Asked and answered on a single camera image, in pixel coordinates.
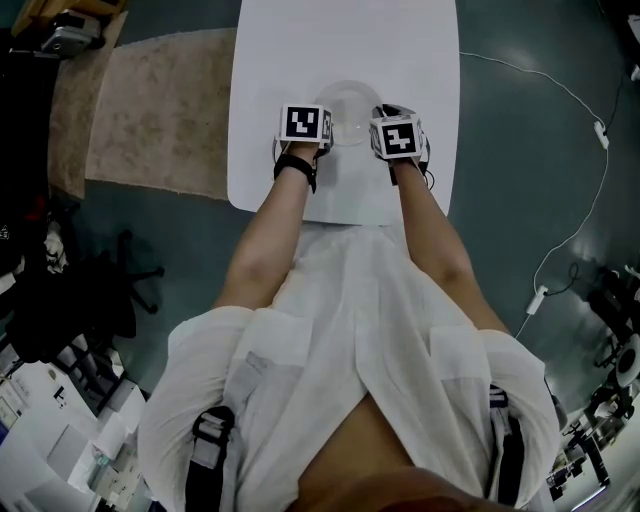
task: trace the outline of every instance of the carpet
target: carpet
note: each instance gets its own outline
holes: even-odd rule
[[[91,126],[102,80],[127,13],[105,29],[105,45],[60,63],[49,117],[49,183],[80,199]]]
[[[226,200],[235,36],[203,30],[113,50],[86,178]]]

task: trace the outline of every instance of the white sleeve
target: white sleeve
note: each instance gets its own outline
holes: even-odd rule
[[[546,479],[560,447],[560,427],[544,382],[544,363],[520,342],[498,331],[480,331],[492,383],[509,400],[510,414],[520,422],[525,446],[520,500],[528,502]]]
[[[214,309],[169,335],[167,367],[138,433],[140,468],[169,512],[184,510],[193,423],[222,398],[229,363],[252,314],[233,306]]]

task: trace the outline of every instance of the desk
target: desk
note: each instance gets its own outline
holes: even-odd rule
[[[312,103],[328,85],[365,83],[415,110],[431,143],[434,195],[449,210],[460,68],[450,0],[244,0],[229,113],[227,190],[256,211],[273,183],[272,141],[284,103]],[[320,160],[305,220],[387,225],[401,218],[386,164],[365,141]]]

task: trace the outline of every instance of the gray floor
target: gray floor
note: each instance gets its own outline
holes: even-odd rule
[[[608,119],[625,62],[595,2],[459,0],[457,7],[462,50],[546,71]],[[238,11],[238,1],[189,0],[178,6],[170,0],[131,0],[120,42],[234,26]],[[549,259],[540,283],[564,286],[572,261],[580,262],[588,279],[598,265],[619,268],[636,260],[639,132],[638,86],[625,79],[610,132],[609,175],[594,216]],[[540,77],[462,58],[450,218],[489,302],[513,331],[531,299],[533,272],[546,251],[579,225],[604,163],[592,119],[559,88]],[[89,184],[78,215],[85,248],[101,247],[128,227],[138,237],[142,263],[167,269],[157,288],[148,290],[161,302],[160,312],[139,315],[138,337],[119,342],[130,373],[144,389],[151,391],[162,372],[169,331],[205,311],[219,291],[249,217],[202,198]],[[575,290],[547,299],[521,337],[548,363],[550,384],[569,410],[584,404],[605,376],[592,366],[603,326],[583,300],[588,289],[581,281]]]

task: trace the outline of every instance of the white shirt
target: white shirt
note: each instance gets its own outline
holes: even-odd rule
[[[295,501],[299,477],[367,392],[417,467],[483,496],[489,387],[502,388],[525,443],[517,505],[538,491],[559,446],[544,365],[512,337],[478,331],[411,262],[403,235],[312,229],[270,308],[223,307],[175,329],[139,434],[145,479],[169,511],[184,510],[193,423],[249,351],[277,371],[238,418],[239,511]]]

